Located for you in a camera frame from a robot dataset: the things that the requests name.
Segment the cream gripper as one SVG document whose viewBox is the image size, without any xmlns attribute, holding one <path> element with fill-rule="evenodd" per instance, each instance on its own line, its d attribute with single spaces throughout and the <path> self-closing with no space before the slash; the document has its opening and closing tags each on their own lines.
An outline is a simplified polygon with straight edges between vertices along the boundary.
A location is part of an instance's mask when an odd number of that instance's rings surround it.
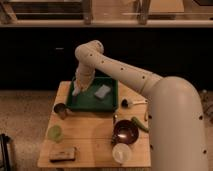
<svg viewBox="0 0 213 171">
<path fill-rule="evenodd" d="M 81 91 L 86 91 L 89 88 L 89 86 L 91 85 L 91 80 L 90 79 L 78 79 L 77 85 L 79 86 Z"/>
</svg>

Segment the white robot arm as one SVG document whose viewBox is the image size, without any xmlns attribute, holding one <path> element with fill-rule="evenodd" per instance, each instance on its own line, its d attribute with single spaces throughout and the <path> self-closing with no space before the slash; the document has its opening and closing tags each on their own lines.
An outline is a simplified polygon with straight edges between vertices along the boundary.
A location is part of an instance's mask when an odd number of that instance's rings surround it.
<svg viewBox="0 0 213 171">
<path fill-rule="evenodd" d="M 152 171 L 209 171 L 204 112 L 195 87 L 181 77 L 161 77 L 103 52 L 98 40 L 75 49 L 77 88 L 86 90 L 100 70 L 148 100 Z"/>
</svg>

